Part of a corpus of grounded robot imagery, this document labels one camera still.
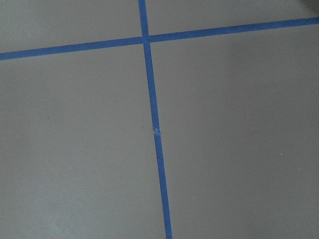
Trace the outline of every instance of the blue line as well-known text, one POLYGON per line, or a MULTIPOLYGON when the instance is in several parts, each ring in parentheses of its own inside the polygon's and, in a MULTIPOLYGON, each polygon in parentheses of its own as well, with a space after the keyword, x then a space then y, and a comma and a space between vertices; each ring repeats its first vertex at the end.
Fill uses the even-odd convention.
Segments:
POLYGON ((25 51, 0 53, 0 60, 9 60, 9 59, 15 59, 15 58, 31 57, 31 56, 42 56, 42 55, 66 53, 66 52, 73 52, 73 51, 86 51, 86 50, 109 48, 109 47, 116 47, 116 46, 127 46, 127 45, 135 45, 135 44, 142 44, 142 38, 131 37, 131 38, 124 38, 124 39, 108 40, 108 41, 97 41, 97 42, 81 43, 81 44, 75 44, 75 45, 54 46, 54 47, 46 47, 46 48, 32 49, 32 50, 25 50, 25 51))
POLYGON ((152 53, 151 53, 151 45, 149 41, 148 19, 147 19, 147 13, 146 13, 145 0, 139 0, 139 9, 140 9, 142 38, 143 38, 143 46, 144 46, 146 74, 147 74, 148 87, 149 87, 152 123, 153 123, 153 130, 154 130, 154 142, 155 142, 156 157, 158 162, 159 186, 160 186, 161 202, 163 207, 165 235, 166 235, 166 239, 172 239, 163 149, 161 145, 161 136, 160 136, 159 112, 158 112, 158 104, 156 99, 152 53))
POLYGON ((319 24, 319 17, 151 35, 150 42, 171 41, 171 40, 187 39, 187 38, 194 38, 194 37, 215 36, 215 35, 247 32, 247 31, 259 31, 259 30, 266 30, 266 29, 276 29, 276 28, 293 27, 293 26, 313 25, 313 24, 319 24))

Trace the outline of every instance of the blue stripe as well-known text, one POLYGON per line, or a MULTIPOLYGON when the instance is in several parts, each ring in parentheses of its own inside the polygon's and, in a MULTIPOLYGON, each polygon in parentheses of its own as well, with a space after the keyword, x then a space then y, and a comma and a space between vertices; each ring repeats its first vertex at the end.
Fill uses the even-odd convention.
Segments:
POLYGON ((171 41, 171 40, 187 39, 187 38, 194 38, 194 37, 215 36, 215 35, 247 32, 247 31, 259 31, 259 30, 266 30, 266 29, 276 29, 276 28, 293 27, 293 26, 313 25, 313 24, 319 24, 319 17, 285 20, 285 21, 273 21, 273 22, 257 23, 257 24, 249 24, 249 25, 228 26, 228 27, 211 28, 211 29, 204 29, 204 30, 152 35, 150 36, 150 42, 171 41))
POLYGON ((144 46, 146 74, 148 79, 149 96, 150 96, 150 104, 151 104, 152 123, 153 123, 153 130, 154 130, 154 141, 155 141, 156 157, 158 162, 159 186, 160 186, 161 202, 163 207, 165 235, 166 235, 166 239, 172 239, 167 186, 166 186, 166 176, 165 176, 165 168, 164 168, 164 158, 163 158, 163 150, 162 150, 161 136, 160 136, 158 104, 156 99, 152 53, 151 53, 151 45, 149 41, 149 30, 148 30, 148 20, 147 20, 145 0, 139 0, 139 9, 140 9, 142 38, 143 38, 143 46, 144 46))
POLYGON ((46 48, 32 49, 32 50, 25 50, 25 51, 0 53, 0 60, 9 60, 9 59, 15 59, 15 58, 31 57, 31 56, 42 56, 42 55, 66 53, 66 52, 73 52, 73 51, 86 51, 86 50, 109 48, 109 47, 116 47, 116 46, 127 46, 127 45, 135 45, 135 44, 142 44, 142 38, 131 37, 131 38, 124 38, 124 39, 109 40, 109 41, 97 41, 97 42, 81 43, 81 44, 75 44, 75 45, 55 46, 55 47, 46 47, 46 48))

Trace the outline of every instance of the gray floor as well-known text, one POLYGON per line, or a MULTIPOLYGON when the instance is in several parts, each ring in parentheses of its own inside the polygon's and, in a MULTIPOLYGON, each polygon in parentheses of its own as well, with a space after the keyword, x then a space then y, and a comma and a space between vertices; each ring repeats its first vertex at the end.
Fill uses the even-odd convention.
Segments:
MULTIPOLYGON (((0 52, 141 36, 138 1, 0 3, 0 52)), ((150 34, 318 5, 147 0, 150 34)), ((317 24, 151 44, 174 239, 318 238, 318 39, 317 24)), ((0 72, 0 238, 165 238, 143 46, 0 72)))

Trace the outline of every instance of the horizontal blue line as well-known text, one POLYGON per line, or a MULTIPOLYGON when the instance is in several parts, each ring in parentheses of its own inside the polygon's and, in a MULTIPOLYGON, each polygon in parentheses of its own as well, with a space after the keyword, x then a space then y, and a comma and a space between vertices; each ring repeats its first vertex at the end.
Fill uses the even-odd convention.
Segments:
POLYGON ((149 36, 149 38, 150 38, 150 42, 161 42, 161 41, 171 41, 171 40, 203 37, 203 36, 214 36, 214 35, 247 32, 247 31, 259 31, 259 30, 266 30, 266 29, 304 26, 304 25, 312 25, 312 24, 319 24, 319 17, 285 20, 285 21, 273 21, 273 22, 239 25, 239 26, 228 26, 228 27, 211 28, 211 29, 203 29, 203 30, 176 32, 176 33, 167 33, 167 34, 151 35, 149 36))
POLYGON ((108 40, 108 41, 97 41, 97 42, 80 43, 80 44, 66 45, 66 46, 54 46, 54 47, 46 47, 46 48, 39 48, 39 49, 32 49, 32 50, 14 51, 14 52, 0 53, 0 60, 9 60, 9 59, 15 59, 15 58, 31 57, 31 56, 42 56, 42 55, 74 52, 74 51, 86 51, 86 50, 94 50, 94 49, 109 48, 109 47, 116 47, 116 46, 136 45, 136 44, 142 44, 142 42, 143 41, 141 37, 131 37, 131 38, 124 38, 124 39, 108 40))

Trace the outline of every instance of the vertical blue line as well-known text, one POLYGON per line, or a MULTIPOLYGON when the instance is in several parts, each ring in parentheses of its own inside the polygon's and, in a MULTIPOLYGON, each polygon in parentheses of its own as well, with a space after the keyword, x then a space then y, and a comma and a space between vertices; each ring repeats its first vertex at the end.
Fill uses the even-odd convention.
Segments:
POLYGON ((151 53, 151 45, 149 40, 149 29, 148 29, 148 19, 147 19, 147 13, 146 13, 145 0, 139 0, 139 9, 140 9, 140 19, 141 19, 141 28, 142 28, 142 40, 143 40, 143 46, 144 46, 146 74, 148 79, 149 96, 150 96, 150 104, 151 104, 152 123, 153 123, 153 130, 154 130, 156 158, 158 162, 159 186, 160 186, 161 202, 163 206, 165 234, 166 234, 166 239, 172 239, 165 168, 164 168, 164 158, 163 158, 163 150, 162 150, 161 136, 160 136, 158 104, 156 100, 152 53, 151 53))

